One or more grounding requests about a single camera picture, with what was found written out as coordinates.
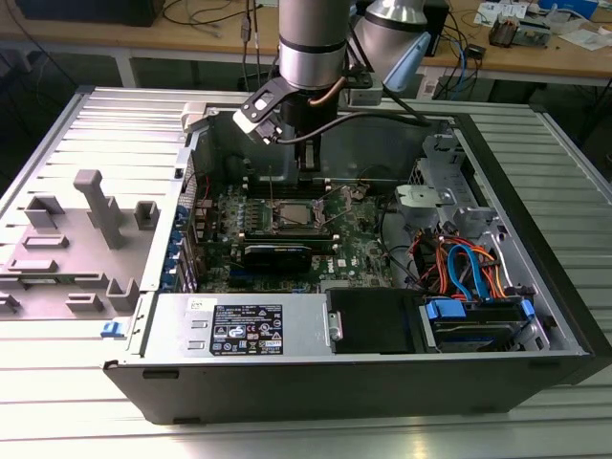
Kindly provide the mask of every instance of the blue cable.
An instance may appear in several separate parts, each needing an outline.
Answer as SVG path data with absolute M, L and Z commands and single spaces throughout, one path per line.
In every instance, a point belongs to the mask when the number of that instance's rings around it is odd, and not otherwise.
M 459 94 L 459 90 L 461 89 L 461 86 L 463 86 L 463 78 L 466 75 L 467 62 L 466 62 L 466 54 L 461 48 L 461 43 L 453 39 L 451 39 L 450 42 L 457 47 L 457 50 L 459 51 L 459 55 L 461 57 L 461 75 L 459 76 L 459 81 L 457 82 L 457 85 L 455 86 L 455 90 L 453 91 L 452 96 L 450 97 L 450 100 L 454 100 Z
M 489 290 L 487 289 L 487 284 L 485 284 L 482 280 L 482 277 L 480 277 L 480 267 L 478 265 L 478 257 L 476 256 L 476 254 L 473 252 L 472 249 L 470 249 L 468 246 L 464 244 L 457 244 L 456 246 L 453 246 L 448 251 L 448 276 L 450 277 L 451 282 L 455 284 L 455 287 L 457 287 L 457 289 L 459 289 L 463 295 L 466 296 L 466 299 L 468 301 L 471 301 L 470 291 L 461 282 L 459 282 L 459 279 L 457 278 L 457 274 L 455 272 L 454 255 L 458 251 L 464 251 L 465 253 L 468 254 L 468 259 L 470 260 L 470 263 L 471 263 L 471 272 L 473 273 L 473 276 L 474 276 L 474 285 L 476 286 L 476 292 L 478 293 L 478 296 L 480 296 L 483 299 L 489 298 Z

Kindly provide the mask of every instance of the label sticker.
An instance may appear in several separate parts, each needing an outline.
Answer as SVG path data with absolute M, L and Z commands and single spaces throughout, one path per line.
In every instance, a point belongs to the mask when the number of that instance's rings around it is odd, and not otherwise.
M 217 304 L 217 298 L 190 298 L 187 304 L 187 311 L 205 311 Z
M 56 284 L 55 279 L 21 279 L 22 284 Z
M 217 304 L 214 307 L 210 354 L 274 356 L 282 353 L 283 311 L 280 304 Z

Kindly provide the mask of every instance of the chip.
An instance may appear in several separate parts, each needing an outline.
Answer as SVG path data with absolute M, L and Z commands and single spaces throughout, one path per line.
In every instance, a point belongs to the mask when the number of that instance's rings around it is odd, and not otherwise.
M 302 204 L 288 204 L 280 209 L 283 226 L 308 225 L 311 223 L 311 211 Z

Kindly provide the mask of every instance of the metal table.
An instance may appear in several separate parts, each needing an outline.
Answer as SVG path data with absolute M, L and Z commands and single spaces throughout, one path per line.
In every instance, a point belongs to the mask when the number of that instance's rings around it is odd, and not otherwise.
M 163 204 L 187 101 L 239 93 L 98 88 L 77 94 L 0 200 L 0 263 L 35 192 L 79 206 L 81 166 L 120 207 Z M 612 339 L 612 189 L 546 114 L 524 105 L 412 101 L 470 114 L 602 330 Z M 155 426 L 99 369 L 120 340 L 104 320 L 0 321 L 0 452 L 19 457 L 586 457 L 612 454 L 612 370 L 508 414 L 218 426 Z

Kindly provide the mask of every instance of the computer case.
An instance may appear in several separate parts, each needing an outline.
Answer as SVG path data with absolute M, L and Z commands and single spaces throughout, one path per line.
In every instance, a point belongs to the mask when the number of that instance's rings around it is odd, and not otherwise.
M 433 56 L 438 49 L 440 36 L 447 20 L 449 6 L 447 0 L 426 0 L 423 5 L 423 13 L 427 18 L 427 31 L 431 35 L 431 41 L 427 47 L 427 56 Z
M 26 19 L 151 27 L 164 0 L 15 0 Z

